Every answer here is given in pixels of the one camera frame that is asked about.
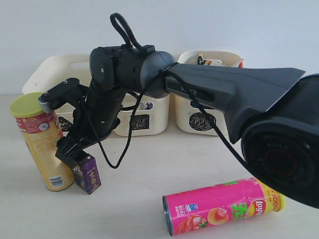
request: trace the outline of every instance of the table surface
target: table surface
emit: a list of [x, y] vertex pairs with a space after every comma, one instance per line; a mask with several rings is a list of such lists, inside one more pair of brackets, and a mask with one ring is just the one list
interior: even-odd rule
[[[162, 196], [224, 183], [251, 175], [219, 138], [177, 128], [173, 107], [161, 134], [133, 137], [118, 169], [100, 149], [102, 186], [87, 195], [76, 184], [61, 192], [47, 190], [8, 111], [17, 96], [0, 96], [0, 238], [1, 239], [168, 239]], [[126, 138], [112, 134], [103, 145], [113, 163]], [[175, 236], [184, 239], [316, 238], [316, 209], [286, 199], [279, 213]]]

